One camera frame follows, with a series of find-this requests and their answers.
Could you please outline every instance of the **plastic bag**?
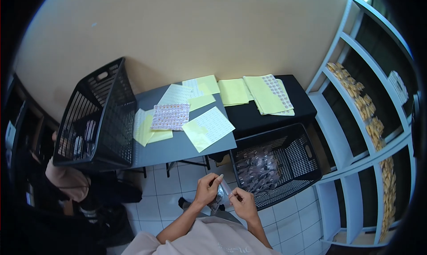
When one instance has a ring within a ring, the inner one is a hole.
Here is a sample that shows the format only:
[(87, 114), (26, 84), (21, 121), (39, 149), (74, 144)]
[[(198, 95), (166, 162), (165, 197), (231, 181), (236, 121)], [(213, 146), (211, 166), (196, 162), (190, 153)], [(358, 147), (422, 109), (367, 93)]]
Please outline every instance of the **plastic bag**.
[(220, 185), (218, 186), (218, 193), (216, 195), (216, 198), (211, 202), (209, 206), (213, 213), (215, 213), (222, 204), (224, 204), (226, 208), (230, 206), (230, 200), (228, 199), (228, 195), (231, 193), (232, 189), (223, 179)]
[(257, 196), (277, 187), (280, 175), (271, 145), (238, 154), (237, 159), (236, 169), (242, 189)]

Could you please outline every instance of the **beige wall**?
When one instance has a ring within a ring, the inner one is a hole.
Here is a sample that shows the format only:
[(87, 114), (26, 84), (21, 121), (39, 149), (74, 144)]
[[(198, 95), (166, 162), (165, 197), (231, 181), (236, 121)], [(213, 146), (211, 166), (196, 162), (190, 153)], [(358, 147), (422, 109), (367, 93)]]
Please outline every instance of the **beige wall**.
[(209, 74), (293, 74), (307, 87), (345, 3), (46, 0), (24, 36), (17, 73), (57, 120), (77, 82), (121, 56), (135, 92)]

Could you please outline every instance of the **black pants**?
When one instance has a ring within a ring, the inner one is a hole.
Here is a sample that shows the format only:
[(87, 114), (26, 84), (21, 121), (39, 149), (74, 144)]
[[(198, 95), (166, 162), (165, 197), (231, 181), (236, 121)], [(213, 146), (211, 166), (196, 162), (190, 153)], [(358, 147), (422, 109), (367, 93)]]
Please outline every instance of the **black pants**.
[(115, 206), (122, 203), (140, 202), (142, 192), (132, 185), (117, 179), (91, 176), (91, 186), (87, 197), (80, 202), (84, 210), (94, 210), (100, 206)]

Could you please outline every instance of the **pink sticker sheet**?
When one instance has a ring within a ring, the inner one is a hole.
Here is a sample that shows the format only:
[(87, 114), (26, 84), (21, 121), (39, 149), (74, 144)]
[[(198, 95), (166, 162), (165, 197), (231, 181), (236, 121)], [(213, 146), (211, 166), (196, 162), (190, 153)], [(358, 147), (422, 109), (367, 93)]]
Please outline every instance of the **pink sticker sheet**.
[(153, 130), (182, 131), (189, 120), (189, 104), (154, 105)]

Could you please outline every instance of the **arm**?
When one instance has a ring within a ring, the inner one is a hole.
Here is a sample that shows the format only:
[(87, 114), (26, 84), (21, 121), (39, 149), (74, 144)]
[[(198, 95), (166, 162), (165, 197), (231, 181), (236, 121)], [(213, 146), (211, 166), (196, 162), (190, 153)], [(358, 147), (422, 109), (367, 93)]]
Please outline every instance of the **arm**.
[(241, 188), (235, 188), (228, 195), (230, 202), (234, 206), (236, 214), (248, 223), (248, 231), (254, 235), (264, 246), (273, 249), (267, 240), (264, 228), (261, 225), (260, 217), (258, 216), (257, 206), (255, 204), (254, 195), (246, 192)]
[(202, 208), (203, 206), (200, 208), (200, 206), (191, 204), (190, 207), (184, 211), (180, 217), (178, 217), (178, 219), (168, 225), (157, 235), (157, 239), (160, 243), (165, 244), (166, 240), (174, 241), (175, 239), (186, 235)]
[(199, 179), (193, 203), (178, 219), (157, 235), (160, 243), (165, 244), (166, 240), (172, 242), (188, 233), (201, 209), (209, 204), (218, 194), (218, 186), (222, 181), (222, 177), (222, 174), (218, 176), (215, 173), (210, 173)]
[(257, 219), (247, 220), (248, 223), (248, 231), (254, 235), (264, 246), (269, 249), (273, 249), (270, 243), (267, 240), (266, 234), (264, 232), (264, 228), (261, 225), (261, 220), (258, 217)]

